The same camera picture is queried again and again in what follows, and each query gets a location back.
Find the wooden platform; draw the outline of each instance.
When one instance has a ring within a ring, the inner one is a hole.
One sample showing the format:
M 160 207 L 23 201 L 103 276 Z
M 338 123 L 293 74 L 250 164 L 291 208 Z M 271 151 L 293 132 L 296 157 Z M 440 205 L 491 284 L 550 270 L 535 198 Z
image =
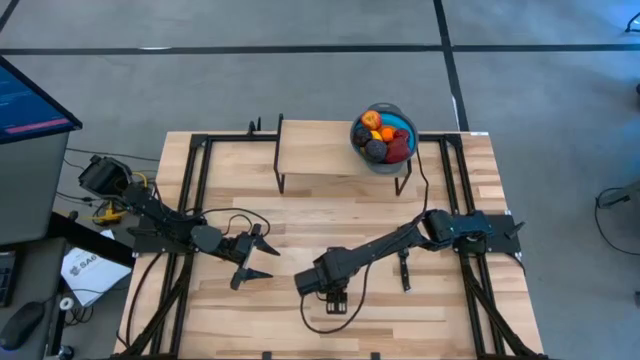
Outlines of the wooden platform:
M 281 174 L 404 177 L 407 165 L 394 174 L 369 169 L 353 151 L 350 121 L 283 120 L 280 135 Z
M 184 132 L 167 135 L 157 182 L 163 200 L 172 207 L 178 202 L 190 136 Z M 507 207 L 489 137 L 463 134 L 462 138 L 476 207 L 488 213 L 504 212 Z M 347 329 L 318 335 L 304 327 L 293 275 L 309 268 L 328 246 L 355 247 L 409 221 L 421 209 L 425 185 L 414 174 L 396 197 L 384 177 L 298 175 L 287 177 L 286 192 L 280 195 L 273 173 L 274 151 L 275 144 L 268 142 L 216 143 L 213 147 L 204 207 L 243 207 L 264 215 L 272 224 L 266 239 L 282 256 L 254 252 L 249 266 L 274 278 L 248 282 L 233 291 L 229 280 L 236 267 L 197 255 L 180 358 L 259 358 L 263 351 L 272 351 L 274 359 L 369 358 L 371 352 L 381 352 L 387 359 L 475 358 L 458 258 L 451 250 L 411 250 L 410 294 L 402 291 L 397 257 L 376 262 L 365 305 Z M 429 207 L 449 209 L 438 145 L 423 143 L 420 153 L 431 183 Z M 457 191 L 462 194 L 455 155 L 450 154 Z M 413 167 L 417 173 L 415 156 Z M 187 207 L 193 203 L 193 193 Z M 461 195 L 459 199 L 464 209 Z M 212 213 L 207 218 L 226 229 L 232 215 Z M 236 219 L 231 234 L 246 228 L 242 219 Z M 136 263 L 121 334 L 133 290 L 151 258 L 143 256 Z M 542 351 L 522 270 L 507 256 L 487 258 L 498 308 L 529 347 Z M 133 337 L 156 310 L 165 259 L 158 261 L 142 288 Z M 362 275 L 363 271 L 349 284 L 347 316 L 326 315 L 324 303 L 314 296 L 306 298 L 304 312 L 314 327 L 329 329 L 345 321 L 360 299 Z M 488 322 L 481 313 L 487 350 L 491 351 Z M 167 325 L 165 351 L 172 315 Z

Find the monitor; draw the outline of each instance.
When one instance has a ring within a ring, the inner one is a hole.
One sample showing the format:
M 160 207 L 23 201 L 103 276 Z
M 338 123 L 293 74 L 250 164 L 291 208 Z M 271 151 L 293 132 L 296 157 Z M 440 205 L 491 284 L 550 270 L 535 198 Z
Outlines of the monitor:
M 73 114 L 0 56 L 0 144 L 81 128 Z

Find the concrete floor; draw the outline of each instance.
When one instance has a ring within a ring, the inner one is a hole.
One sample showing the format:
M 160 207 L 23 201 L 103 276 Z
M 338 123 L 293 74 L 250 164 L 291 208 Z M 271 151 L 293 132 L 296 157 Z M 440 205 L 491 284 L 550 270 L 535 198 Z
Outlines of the concrete floor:
M 640 34 L 622 33 L 640 11 L 632 0 L 444 0 L 444 7 L 454 45 L 640 43 Z M 22 0 L 0 48 L 439 39 L 430 1 Z M 421 130 L 457 128 L 437 52 L 8 58 L 84 122 L 70 146 L 85 149 L 159 157 L 167 131 L 244 129 L 258 116 L 273 129 L 279 112 L 351 119 L 376 101 L 396 103 Z M 527 221 L 521 242 L 546 353 L 637 359 L 640 258 L 602 241 L 593 199 L 640 176 L 640 53 L 457 53 L 455 60 L 470 129 L 490 132 L 509 206 Z M 67 159 L 82 165 L 88 157 Z M 83 194 L 77 175 L 65 167 L 60 191 Z M 602 224 L 620 247 L 640 251 L 633 210 L 603 211 Z M 92 322 L 65 332 L 80 358 L 110 354 L 125 296 L 109 294 Z

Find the paper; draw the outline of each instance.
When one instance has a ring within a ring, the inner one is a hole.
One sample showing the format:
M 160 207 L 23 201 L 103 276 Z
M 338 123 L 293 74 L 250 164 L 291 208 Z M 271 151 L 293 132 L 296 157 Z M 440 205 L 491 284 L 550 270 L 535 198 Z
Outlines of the paper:
M 102 235 L 113 239 L 113 232 L 105 230 Z M 60 274 L 71 290 L 87 289 L 96 291 L 74 291 L 82 306 L 90 306 L 120 279 L 129 275 L 131 269 L 105 260 L 82 249 L 72 249 L 62 261 Z

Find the bowl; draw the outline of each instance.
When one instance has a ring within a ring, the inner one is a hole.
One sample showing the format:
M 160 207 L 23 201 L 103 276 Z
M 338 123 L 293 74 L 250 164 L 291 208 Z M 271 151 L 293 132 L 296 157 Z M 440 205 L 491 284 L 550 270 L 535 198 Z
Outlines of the bowl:
M 416 152 L 416 146 L 418 143 L 418 141 L 416 141 L 418 139 L 418 131 L 416 130 L 416 126 L 402 112 L 402 110 L 400 110 L 400 108 L 393 104 L 376 103 L 369 106 L 366 111 L 369 110 L 374 110 L 380 113 L 383 125 L 390 125 L 395 127 L 396 129 L 404 129 L 409 132 L 409 156 L 407 156 L 406 159 L 395 164 L 376 163 L 367 158 L 367 156 L 365 156 L 360 151 L 360 147 L 353 143 L 353 134 L 356 129 L 364 127 L 364 125 L 362 125 L 362 123 L 360 122 L 360 117 L 362 117 L 362 115 L 358 116 L 358 118 L 353 122 L 353 125 L 351 126 L 351 133 L 349 134 L 349 141 L 351 142 L 351 146 L 353 146 L 353 150 L 365 161 L 371 171 L 378 174 L 395 174 L 402 169 L 404 163 L 408 159 L 410 159 Z

